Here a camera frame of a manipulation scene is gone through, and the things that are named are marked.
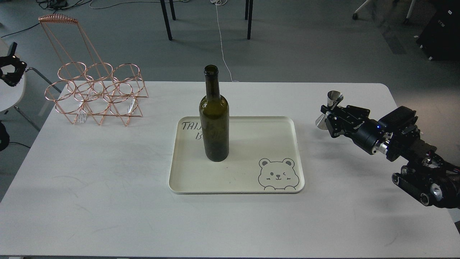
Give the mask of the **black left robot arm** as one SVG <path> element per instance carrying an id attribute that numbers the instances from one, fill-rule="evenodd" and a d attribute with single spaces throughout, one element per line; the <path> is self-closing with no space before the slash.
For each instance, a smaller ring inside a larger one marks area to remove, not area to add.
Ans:
<path id="1" fill-rule="evenodd" d="M 3 72 L 3 70 L 0 70 L 1 80 L 10 87 L 15 87 L 18 85 L 22 79 L 23 74 L 25 73 L 25 69 L 27 68 L 26 62 L 21 61 L 21 59 L 15 55 L 17 45 L 18 44 L 16 42 L 13 42 L 10 45 L 8 54 L 6 56 L 0 57 L 0 65 L 2 68 L 9 65 L 14 67 L 13 72 Z M 10 136 L 7 133 L 3 123 L 0 123 L 0 139 L 0 150 L 3 151 L 10 143 Z"/>

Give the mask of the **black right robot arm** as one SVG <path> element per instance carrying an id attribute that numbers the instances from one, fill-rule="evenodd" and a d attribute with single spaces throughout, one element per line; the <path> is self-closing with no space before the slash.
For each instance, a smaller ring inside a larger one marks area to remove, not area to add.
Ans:
<path id="1" fill-rule="evenodd" d="M 368 117 L 370 110 L 353 105 L 323 105 L 321 112 L 332 138 L 348 137 L 368 154 L 381 152 L 389 161 L 406 159 L 392 181 L 422 205 L 459 208 L 459 166 L 445 161 L 435 146 L 421 139 L 415 110 L 400 106 L 378 121 Z"/>

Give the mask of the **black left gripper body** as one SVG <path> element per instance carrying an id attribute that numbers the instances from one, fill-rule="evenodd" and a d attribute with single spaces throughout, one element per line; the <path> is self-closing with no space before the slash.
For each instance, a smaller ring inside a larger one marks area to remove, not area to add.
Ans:
<path id="1" fill-rule="evenodd" d="M 16 56 L 18 43 L 13 42 L 6 56 L 0 57 L 1 79 L 10 87 L 18 85 L 25 73 L 27 63 Z"/>

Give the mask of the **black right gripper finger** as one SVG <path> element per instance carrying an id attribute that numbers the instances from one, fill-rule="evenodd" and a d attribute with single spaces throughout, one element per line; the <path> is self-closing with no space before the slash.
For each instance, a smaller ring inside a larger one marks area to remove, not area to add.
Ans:
<path id="1" fill-rule="evenodd" d="M 336 117 L 327 117 L 325 119 L 325 124 L 332 138 L 337 138 L 340 136 L 340 122 Z"/>
<path id="2" fill-rule="evenodd" d="M 341 106 L 334 106 L 328 107 L 327 105 L 321 106 L 321 112 L 325 115 L 332 115 L 332 116 L 346 116 L 346 110 L 343 109 Z"/>

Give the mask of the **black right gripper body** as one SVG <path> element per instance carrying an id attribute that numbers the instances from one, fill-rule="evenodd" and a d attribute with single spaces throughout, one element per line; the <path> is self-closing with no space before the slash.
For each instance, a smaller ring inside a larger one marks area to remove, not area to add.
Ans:
<path id="1" fill-rule="evenodd" d="M 353 105 L 333 109 L 333 137 L 341 135 L 350 138 L 355 145 L 368 154 L 377 152 L 383 142 L 384 132 L 378 122 L 368 118 L 370 110 Z"/>

